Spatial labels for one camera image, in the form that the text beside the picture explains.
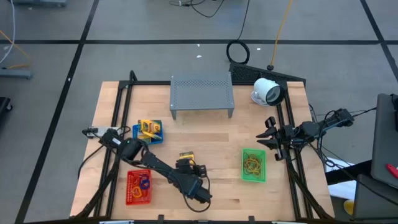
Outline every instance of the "gray shelf leg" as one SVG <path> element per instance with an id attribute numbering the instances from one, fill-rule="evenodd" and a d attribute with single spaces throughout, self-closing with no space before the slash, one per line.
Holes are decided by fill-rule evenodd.
<path id="1" fill-rule="evenodd" d="M 0 77 L 4 78 L 32 78 L 32 72 L 29 70 L 22 69 L 1 69 Z"/>
<path id="2" fill-rule="evenodd" d="M 228 109 L 228 118 L 232 118 L 232 113 L 234 113 L 234 109 Z"/>
<path id="3" fill-rule="evenodd" d="M 170 112 L 172 113 L 173 119 L 177 119 L 177 111 L 176 110 L 170 110 Z"/>

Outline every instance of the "black clamp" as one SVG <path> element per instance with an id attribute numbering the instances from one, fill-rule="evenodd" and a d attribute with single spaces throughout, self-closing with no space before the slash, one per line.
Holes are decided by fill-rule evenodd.
<path id="1" fill-rule="evenodd" d="M 392 104 L 394 105 L 394 116 L 396 117 L 396 131 L 398 131 L 398 95 L 391 94 Z"/>
<path id="2" fill-rule="evenodd" d="M 164 224 L 164 215 L 157 216 L 157 224 Z"/>
<path id="3" fill-rule="evenodd" d="M 198 177 L 207 177 L 205 165 L 191 165 L 191 159 L 179 159 L 175 163 L 175 168 L 183 174 L 195 174 Z"/>
<path id="4" fill-rule="evenodd" d="M 98 133 L 98 128 L 87 128 L 81 131 L 86 137 L 88 137 L 89 139 L 92 139 L 94 137 L 92 136 L 88 136 L 88 133 Z"/>
<path id="5" fill-rule="evenodd" d="M 294 135 L 292 125 L 288 124 L 281 127 L 279 130 L 275 127 L 276 121 L 273 116 L 266 120 L 267 130 L 256 136 L 256 138 L 268 138 L 270 139 L 260 139 L 257 140 L 258 143 L 267 146 L 269 149 L 276 149 L 277 154 L 275 154 L 276 161 L 281 161 L 287 158 L 287 151 L 281 148 L 282 145 L 290 143 L 292 136 Z"/>
<path id="6" fill-rule="evenodd" d="M 133 70 L 130 71 L 130 79 L 128 81 L 120 81 L 118 89 L 123 89 L 126 86 L 133 85 L 135 81 L 138 81 L 136 74 Z"/>
<path id="7" fill-rule="evenodd" d="M 249 224 L 256 224 L 256 221 L 254 219 L 254 216 L 249 216 Z"/>

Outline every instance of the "yellow toy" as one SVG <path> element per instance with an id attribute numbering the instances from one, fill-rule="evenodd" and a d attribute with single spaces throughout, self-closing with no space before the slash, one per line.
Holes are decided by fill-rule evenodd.
<path id="1" fill-rule="evenodd" d="M 158 133 L 160 133 L 160 124 L 152 120 L 138 120 L 139 131 L 153 139 L 162 139 Z"/>
<path id="2" fill-rule="evenodd" d="M 141 140 L 143 140 L 146 143 L 150 143 L 150 140 L 151 140 L 151 138 L 148 135 L 146 135 L 146 134 L 139 135 L 138 139 L 141 139 Z"/>
<path id="3" fill-rule="evenodd" d="M 189 159 L 189 163 L 191 165 L 195 165 L 195 156 L 193 155 L 192 151 L 180 153 L 180 159 Z"/>

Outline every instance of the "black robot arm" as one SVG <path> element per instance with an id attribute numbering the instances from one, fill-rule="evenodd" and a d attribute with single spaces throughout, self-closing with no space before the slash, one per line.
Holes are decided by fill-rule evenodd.
<path id="1" fill-rule="evenodd" d="M 267 146 L 269 149 L 276 149 L 277 154 L 275 154 L 275 159 L 280 161 L 286 159 L 291 146 L 299 146 L 305 142 L 312 142 L 325 135 L 326 131 L 331 128 L 349 127 L 353 122 L 354 118 L 347 109 L 338 109 L 329 118 L 319 123 L 304 121 L 296 128 L 288 124 L 277 129 L 275 127 L 275 118 L 271 116 L 266 120 L 267 130 L 256 137 L 271 137 L 270 139 L 257 140 L 257 142 Z"/>
<path id="2" fill-rule="evenodd" d="M 188 165 L 173 169 L 160 159 L 156 158 L 156 156 L 148 150 L 147 144 L 144 141 L 132 138 L 123 139 L 114 129 L 108 129 L 99 142 L 105 145 L 108 149 L 117 149 L 115 152 L 114 164 L 106 176 L 104 183 L 100 185 L 93 198 L 86 205 L 86 207 L 78 215 L 76 215 L 76 217 L 87 217 L 92 209 L 94 209 L 95 204 L 99 198 L 102 197 L 106 187 L 113 180 L 114 176 L 117 175 L 117 167 L 119 167 L 120 160 L 135 167 L 139 167 L 137 165 L 144 165 L 148 169 L 152 169 L 160 173 L 162 176 L 167 178 L 170 184 L 173 184 L 179 189 L 179 191 L 184 195 L 184 198 L 188 197 L 190 199 L 196 199 L 200 203 L 210 203 L 212 196 L 209 190 L 202 187 L 203 180 L 201 177 L 207 177 L 205 166 L 194 165 L 191 167 L 188 159 L 181 159 L 177 161 L 177 164 L 188 162 Z M 140 151 L 141 160 L 135 161 L 135 158 Z M 194 212 L 205 211 L 198 211 L 192 208 L 191 210 Z"/>

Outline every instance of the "orange object in basket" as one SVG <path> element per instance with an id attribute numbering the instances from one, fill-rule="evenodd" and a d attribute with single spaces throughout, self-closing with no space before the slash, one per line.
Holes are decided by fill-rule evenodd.
<path id="1" fill-rule="evenodd" d="M 150 185 L 146 190 L 140 188 L 140 183 L 148 177 Z M 152 177 L 150 170 L 131 170 L 127 172 L 126 205 L 142 205 L 150 203 L 152 196 Z"/>

